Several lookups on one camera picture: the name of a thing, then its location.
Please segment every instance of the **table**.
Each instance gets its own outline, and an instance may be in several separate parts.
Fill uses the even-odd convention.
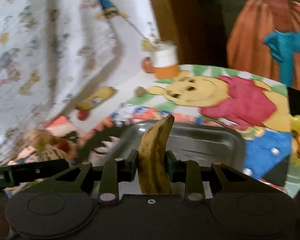
[[[193,66],[192,65],[182,65],[182,69],[189,70]],[[233,70],[227,70],[222,69],[218,67],[211,67],[208,66],[202,66],[201,68],[202,72],[199,73],[203,75],[209,75],[209,76],[221,76],[224,74],[228,74]],[[244,78],[251,77],[251,74],[249,73],[243,73],[242,74]],[[118,105],[122,102],[127,102],[129,99],[131,99],[134,94],[133,90],[137,86],[142,86],[145,88],[148,88],[152,85],[154,85],[154,81],[156,78],[151,74],[146,74],[142,71],[136,73],[131,79],[127,80],[126,82],[123,82],[119,86],[116,87],[118,90],[117,94],[109,99],[107,102],[102,104],[101,106],[97,107],[91,112],[90,118],[86,121],[78,121],[76,118],[76,111],[71,111],[69,113],[70,120],[73,122],[73,124],[84,130],[89,131],[95,124],[103,120],[106,116],[108,116],[112,111],[114,111]],[[300,114],[300,91],[290,89],[288,88],[288,95],[289,95],[289,103],[290,103],[290,112],[292,115]],[[154,107],[154,104],[150,103],[147,100],[140,100],[138,102],[135,102],[137,105],[144,105],[144,106],[151,106]],[[176,111],[172,112],[179,112],[182,114],[188,114],[192,116],[198,115],[198,109],[196,107],[178,107]],[[289,195],[294,196],[296,192],[300,189],[300,167],[295,168],[292,165],[289,165],[289,159],[286,158],[281,163],[279,163],[276,167],[273,168],[266,176],[265,179],[271,181],[272,183],[275,183],[277,185],[284,185],[284,181],[286,178],[288,170],[288,177],[286,181],[286,188]]]

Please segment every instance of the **metal tray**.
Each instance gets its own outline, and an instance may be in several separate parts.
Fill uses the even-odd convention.
[[[131,126],[109,157],[125,159],[132,149],[138,150],[143,134],[154,123],[155,120],[149,120]],[[238,132],[229,128],[174,123],[167,150],[172,150],[177,159],[194,160],[200,166],[222,162],[242,171],[245,142]]]

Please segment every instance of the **teal fabric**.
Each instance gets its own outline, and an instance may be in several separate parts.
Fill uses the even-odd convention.
[[[275,30],[264,38],[263,44],[270,48],[270,54],[280,66],[280,82],[292,87],[294,74],[293,53],[300,53],[300,32],[282,33]]]

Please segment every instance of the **orange mug bottom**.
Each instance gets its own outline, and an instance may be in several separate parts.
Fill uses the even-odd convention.
[[[179,65],[169,67],[154,67],[154,75],[159,79],[173,78],[179,73]]]

